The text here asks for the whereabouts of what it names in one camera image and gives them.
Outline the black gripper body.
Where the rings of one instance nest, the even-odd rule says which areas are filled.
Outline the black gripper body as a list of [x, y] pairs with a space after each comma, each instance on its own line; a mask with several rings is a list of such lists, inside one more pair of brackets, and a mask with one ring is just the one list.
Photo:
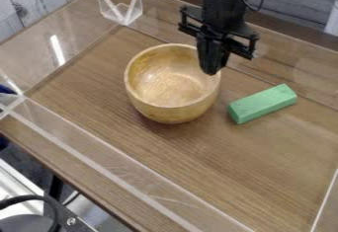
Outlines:
[[245, 21], [249, 9], [249, 0], [202, 0], [201, 7], [181, 7], [180, 29], [196, 38], [204, 34], [224, 42], [232, 53], [253, 59], [260, 35]]

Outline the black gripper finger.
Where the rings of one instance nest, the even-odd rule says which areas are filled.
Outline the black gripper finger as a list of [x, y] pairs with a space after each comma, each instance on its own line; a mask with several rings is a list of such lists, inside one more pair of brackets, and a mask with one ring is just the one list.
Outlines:
[[198, 59], [202, 71], [208, 75], [217, 74], [217, 66], [214, 63], [214, 53], [213, 53], [213, 40], [209, 39], [204, 34], [197, 36], [197, 49], [198, 49]]
[[229, 45], [216, 40], [213, 42], [213, 74], [217, 74], [218, 71], [228, 65], [230, 54], [232, 51]]

